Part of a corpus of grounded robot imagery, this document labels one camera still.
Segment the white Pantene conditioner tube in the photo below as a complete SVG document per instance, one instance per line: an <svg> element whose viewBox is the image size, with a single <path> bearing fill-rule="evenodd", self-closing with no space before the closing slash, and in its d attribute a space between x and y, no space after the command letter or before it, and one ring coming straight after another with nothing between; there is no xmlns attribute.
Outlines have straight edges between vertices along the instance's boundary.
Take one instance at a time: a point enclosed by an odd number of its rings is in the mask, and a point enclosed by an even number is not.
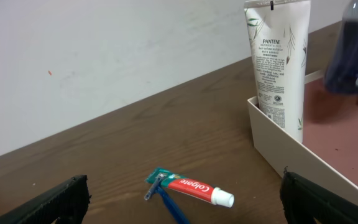
<svg viewBox="0 0 358 224"><path fill-rule="evenodd" d="M246 1L244 14L260 110L303 140L310 0Z"/></svg>

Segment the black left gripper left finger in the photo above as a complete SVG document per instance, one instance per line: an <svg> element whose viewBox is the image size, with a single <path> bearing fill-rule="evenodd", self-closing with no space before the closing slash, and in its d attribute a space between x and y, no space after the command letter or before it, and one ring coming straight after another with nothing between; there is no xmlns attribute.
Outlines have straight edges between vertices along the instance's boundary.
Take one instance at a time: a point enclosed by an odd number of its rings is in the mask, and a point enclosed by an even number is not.
<svg viewBox="0 0 358 224"><path fill-rule="evenodd" d="M81 224L91 195L86 175L76 175L0 216L0 224Z"/></svg>

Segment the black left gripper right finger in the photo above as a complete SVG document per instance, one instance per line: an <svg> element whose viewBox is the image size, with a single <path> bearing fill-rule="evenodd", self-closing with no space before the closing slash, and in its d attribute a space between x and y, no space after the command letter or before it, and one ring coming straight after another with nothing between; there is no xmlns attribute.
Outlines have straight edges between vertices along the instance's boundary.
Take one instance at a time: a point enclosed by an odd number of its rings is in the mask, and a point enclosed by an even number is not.
<svg viewBox="0 0 358 224"><path fill-rule="evenodd" d="M280 200L288 224L358 223L357 205L286 169Z"/></svg>

